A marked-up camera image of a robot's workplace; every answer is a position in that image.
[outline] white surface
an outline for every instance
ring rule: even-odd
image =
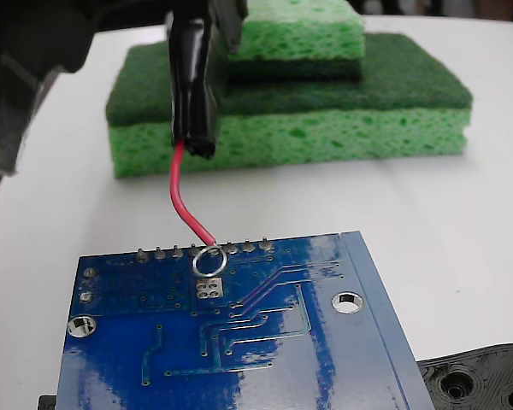
[[[221,241],[361,230],[418,360],[513,342],[513,24],[369,18],[404,32],[475,96],[459,157],[186,176],[186,203]],[[189,245],[166,177],[112,177],[104,105],[149,28],[96,38],[35,120],[0,189],[0,410],[55,394],[78,258]]]

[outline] red wire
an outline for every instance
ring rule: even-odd
[[[190,214],[190,211],[186,209],[186,205],[182,202],[180,197],[180,165],[182,164],[182,156],[185,152],[185,141],[184,139],[174,147],[174,156],[171,161],[171,174],[169,176],[169,192],[171,194],[171,201],[173,206],[179,214],[180,218],[190,226],[196,235],[207,245],[211,246],[216,243],[215,237],[207,231],[202,224],[198,222],[196,218]]]

